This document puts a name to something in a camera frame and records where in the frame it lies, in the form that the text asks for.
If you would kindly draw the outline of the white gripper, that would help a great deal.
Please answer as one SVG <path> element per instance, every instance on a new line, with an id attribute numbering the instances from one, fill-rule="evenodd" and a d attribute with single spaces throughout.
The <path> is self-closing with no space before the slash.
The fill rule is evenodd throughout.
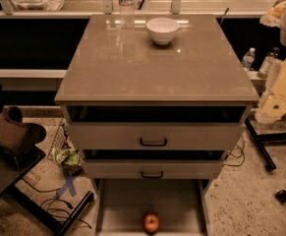
<path id="1" fill-rule="evenodd" d="M 270 124 L 276 121 L 275 116 L 286 113 L 286 59 L 273 63 L 265 85 L 266 99 L 256 110 L 255 119 L 261 124 Z"/>

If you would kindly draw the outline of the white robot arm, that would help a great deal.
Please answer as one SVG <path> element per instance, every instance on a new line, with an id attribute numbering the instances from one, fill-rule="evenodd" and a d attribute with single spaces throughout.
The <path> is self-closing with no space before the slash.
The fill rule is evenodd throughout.
<path id="1" fill-rule="evenodd" d="M 266 26 L 280 28 L 280 42 L 286 46 L 286 0 L 280 2 L 260 18 Z M 286 59 L 274 61 L 268 70 L 265 90 L 257 105 L 255 118 L 270 124 L 286 114 Z"/>

